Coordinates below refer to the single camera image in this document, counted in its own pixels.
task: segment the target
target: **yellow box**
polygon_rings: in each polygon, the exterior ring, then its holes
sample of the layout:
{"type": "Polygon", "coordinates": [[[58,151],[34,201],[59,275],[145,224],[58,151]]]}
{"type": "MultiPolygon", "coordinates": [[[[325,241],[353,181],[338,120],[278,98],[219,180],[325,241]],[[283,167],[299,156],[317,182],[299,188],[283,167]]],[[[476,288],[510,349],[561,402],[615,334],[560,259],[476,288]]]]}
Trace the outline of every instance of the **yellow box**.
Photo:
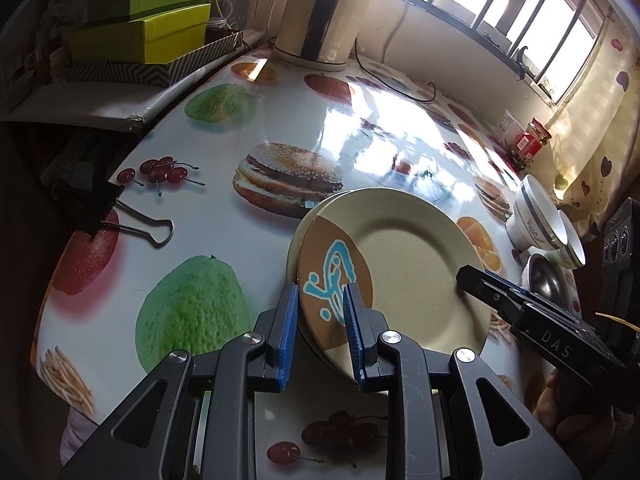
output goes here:
{"type": "Polygon", "coordinates": [[[95,61],[169,63],[204,45],[210,5],[168,10],[131,22],[76,30],[69,37],[75,64],[95,61]]]}

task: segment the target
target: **window frame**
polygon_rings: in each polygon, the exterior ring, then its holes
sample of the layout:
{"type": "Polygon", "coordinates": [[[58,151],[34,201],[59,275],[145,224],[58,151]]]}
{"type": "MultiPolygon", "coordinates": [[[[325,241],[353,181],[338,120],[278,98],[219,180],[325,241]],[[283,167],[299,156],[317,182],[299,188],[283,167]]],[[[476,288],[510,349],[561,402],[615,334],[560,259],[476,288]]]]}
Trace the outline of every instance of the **window frame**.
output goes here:
{"type": "MultiPolygon", "coordinates": [[[[520,47],[520,43],[522,42],[524,36],[526,35],[527,31],[529,30],[536,16],[540,12],[540,8],[544,4],[545,0],[539,0],[537,2],[536,7],[534,8],[533,12],[531,13],[531,16],[529,17],[529,19],[525,24],[525,27],[522,29],[522,31],[520,32],[516,40],[513,41],[513,43],[511,43],[511,46],[506,53],[502,51],[492,40],[490,40],[484,34],[481,34],[480,32],[478,32],[478,27],[479,25],[481,25],[482,20],[484,20],[484,16],[486,12],[489,10],[494,0],[487,0],[484,3],[484,6],[482,6],[481,11],[477,16],[475,16],[475,18],[472,20],[472,23],[470,25],[465,23],[463,20],[457,18],[450,12],[447,12],[446,10],[441,9],[440,7],[437,7],[434,4],[434,1],[435,0],[408,0],[408,3],[412,4],[415,7],[419,7],[422,10],[427,11],[433,16],[436,16],[437,18],[443,20],[450,26],[456,28],[457,30],[459,30],[460,32],[462,32],[463,34],[465,34],[466,36],[474,40],[476,43],[480,44],[482,47],[484,47],[487,51],[489,51],[495,57],[497,57],[514,73],[520,74],[521,72],[520,66],[513,60],[513,54],[520,47]]],[[[526,0],[509,0],[509,3],[507,4],[507,7],[505,8],[502,16],[500,17],[500,20],[498,20],[495,30],[499,34],[502,34],[505,38],[511,26],[513,25],[514,21],[516,20],[517,16],[519,15],[520,11],[522,10],[522,7],[524,6],[525,1],[526,0]]],[[[580,20],[581,13],[584,10],[584,7],[588,3],[588,1],[589,0],[579,0],[576,4],[572,4],[570,0],[565,0],[565,2],[574,10],[574,15],[571,21],[569,22],[568,27],[566,28],[564,34],[562,35],[562,38],[560,39],[558,45],[554,49],[553,54],[551,55],[549,60],[546,62],[546,65],[543,66],[542,69],[540,69],[540,71],[535,76],[535,78],[530,78],[528,74],[525,76],[524,80],[536,91],[536,93],[551,108],[554,108],[562,100],[562,98],[567,94],[567,92],[571,90],[574,83],[572,82],[569,85],[569,88],[562,95],[555,98],[555,97],[552,97],[547,92],[546,88],[543,87],[541,82],[544,80],[546,70],[548,70],[548,68],[551,66],[554,59],[562,49],[562,46],[566,42],[566,39],[571,33],[575,23],[577,22],[577,20],[580,20]]],[[[604,21],[605,21],[604,13],[602,12],[602,10],[600,9],[600,7],[598,6],[595,0],[590,0],[590,1],[593,4],[594,8],[599,13],[602,19],[602,25],[604,25],[604,21]]],[[[602,25],[600,27],[600,30],[597,31],[594,37],[594,43],[593,43],[591,52],[593,51],[593,48],[598,43],[598,38],[600,36],[600,33],[602,32],[602,25]]],[[[591,53],[587,56],[587,59],[584,61],[584,63],[587,63],[590,55],[591,53]]],[[[581,69],[578,70],[578,73],[575,75],[574,82],[576,78],[582,73],[582,70],[584,69],[584,63],[581,69]]]]}

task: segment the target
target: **white wall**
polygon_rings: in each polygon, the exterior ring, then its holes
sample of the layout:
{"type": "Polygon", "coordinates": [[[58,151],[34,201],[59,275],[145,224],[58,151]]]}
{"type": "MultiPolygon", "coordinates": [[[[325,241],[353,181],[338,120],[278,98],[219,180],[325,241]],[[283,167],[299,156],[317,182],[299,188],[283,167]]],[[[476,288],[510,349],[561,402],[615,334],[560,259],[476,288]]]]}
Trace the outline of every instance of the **white wall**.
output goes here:
{"type": "MultiPolygon", "coordinates": [[[[264,30],[272,0],[257,0],[251,28],[264,30]]],[[[280,27],[287,0],[276,0],[270,30],[280,27]]],[[[372,0],[358,47],[365,56],[382,60],[382,48],[398,23],[402,0],[372,0]]],[[[448,23],[410,6],[402,27],[386,53],[386,64],[414,80],[433,82],[438,90],[469,106],[491,124],[509,110],[528,123],[536,117],[545,123],[552,115],[545,102],[524,81],[484,47],[448,23]]]]}

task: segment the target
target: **metal bowl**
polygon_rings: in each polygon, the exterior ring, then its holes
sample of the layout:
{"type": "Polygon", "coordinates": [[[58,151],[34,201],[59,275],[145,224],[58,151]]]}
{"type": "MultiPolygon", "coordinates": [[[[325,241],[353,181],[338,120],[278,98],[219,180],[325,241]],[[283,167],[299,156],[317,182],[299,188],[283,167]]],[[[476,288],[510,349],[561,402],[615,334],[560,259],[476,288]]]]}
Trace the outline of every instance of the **metal bowl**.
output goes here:
{"type": "Polygon", "coordinates": [[[562,279],[558,276],[554,264],[542,254],[532,254],[529,257],[522,272],[522,288],[569,311],[562,279]]]}

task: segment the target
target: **black cable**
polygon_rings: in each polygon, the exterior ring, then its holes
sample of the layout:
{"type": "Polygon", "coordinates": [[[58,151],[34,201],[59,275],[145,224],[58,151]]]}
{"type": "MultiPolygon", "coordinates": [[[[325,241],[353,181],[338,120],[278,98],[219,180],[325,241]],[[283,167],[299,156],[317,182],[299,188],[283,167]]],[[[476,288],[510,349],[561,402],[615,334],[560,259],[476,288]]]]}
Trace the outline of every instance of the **black cable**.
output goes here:
{"type": "Polygon", "coordinates": [[[436,100],[436,85],[434,85],[432,82],[429,82],[429,86],[431,86],[433,88],[433,97],[431,99],[418,99],[417,97],[414,97],[412,95],[405,94],[404,92],[399,91],[397,88],[393,88],[389,83],[386,83],[385,81],[383,81],[379,76],[375,75],[373,72],[370,72],[369,70],[364,68],[364,65],[360,61],[360,56],[358,56],[358,38],[356,38],[356,40],[355,40],[354,51],[355,51],[355,54],[356,54],[356,61],[360,65],[360,68],[363,69],[364,72],[366,72],[370,76],[375,77],[378,81],[380,81],[384,86],[386,86],[390,90],[393,90],[394,92],[400,94],[402,97],[406,97],[408,99],[412,99],[413,101],[415,101],[417,103],[428,104],[428,103],[433,103],[436,100]]]}

